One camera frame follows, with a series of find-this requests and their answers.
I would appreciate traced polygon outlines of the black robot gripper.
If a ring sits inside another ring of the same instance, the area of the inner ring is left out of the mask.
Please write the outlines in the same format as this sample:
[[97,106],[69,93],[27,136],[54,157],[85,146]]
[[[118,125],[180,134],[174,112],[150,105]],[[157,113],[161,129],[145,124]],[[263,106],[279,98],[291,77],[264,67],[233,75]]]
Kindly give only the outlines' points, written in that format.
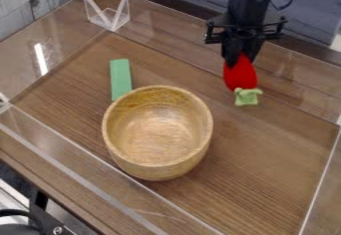
[[226,65],[233,68],[241,53],[241,49],[251,62],[255,61],[263,44],[267,40],[279,39],[288,19],[277,12],[268,12],[260,24],[242,25],[229,12],[220,14],[205,22],[206,33],[204,41],[208,44],[221,44],[221,54]]

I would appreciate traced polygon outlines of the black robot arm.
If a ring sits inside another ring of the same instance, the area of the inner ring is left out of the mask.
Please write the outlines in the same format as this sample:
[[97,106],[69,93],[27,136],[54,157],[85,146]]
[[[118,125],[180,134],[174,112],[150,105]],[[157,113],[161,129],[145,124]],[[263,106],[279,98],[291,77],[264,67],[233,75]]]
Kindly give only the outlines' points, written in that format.
[[280,14],[293,0],[228,0],[226,11],[205,22],[204,42],[221,45],[233,68],[241,56],[253,62],[267,40],[279,39],[288,19]]

